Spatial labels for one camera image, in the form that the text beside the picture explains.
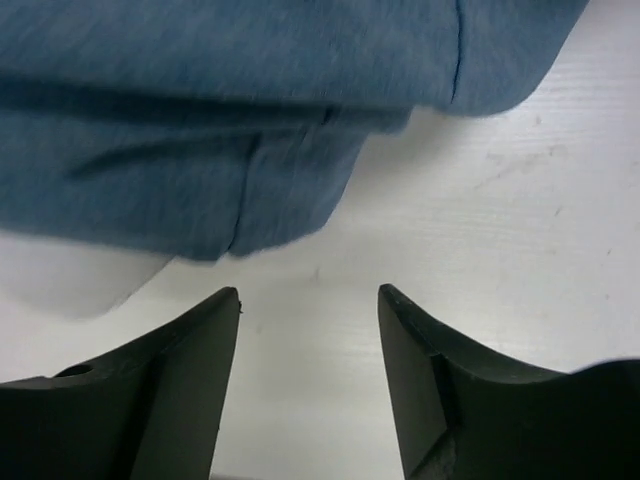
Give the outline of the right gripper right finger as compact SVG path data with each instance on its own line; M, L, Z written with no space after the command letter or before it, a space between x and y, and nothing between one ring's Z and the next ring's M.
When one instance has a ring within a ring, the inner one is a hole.
M637 360L547 370L445 325L390 284L378 319L406 478L638 477Z

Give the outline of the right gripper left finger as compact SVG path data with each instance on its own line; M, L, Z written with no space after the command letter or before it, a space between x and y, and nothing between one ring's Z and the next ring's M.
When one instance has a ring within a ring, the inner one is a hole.
M209 478L239 319L226 287L53 377L3 383L2 478Z

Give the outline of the white pillow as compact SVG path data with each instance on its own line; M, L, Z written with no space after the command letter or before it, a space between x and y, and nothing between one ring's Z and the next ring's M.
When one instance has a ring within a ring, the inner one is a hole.
M156 276L170 256L1 233L1 305L64 319L101 316Z

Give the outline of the blue pillowcase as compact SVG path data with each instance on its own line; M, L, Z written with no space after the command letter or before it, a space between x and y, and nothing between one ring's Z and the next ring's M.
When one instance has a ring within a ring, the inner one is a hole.
M5 1L1 226L194 260L324 226L417 107L525 100L582 1Z

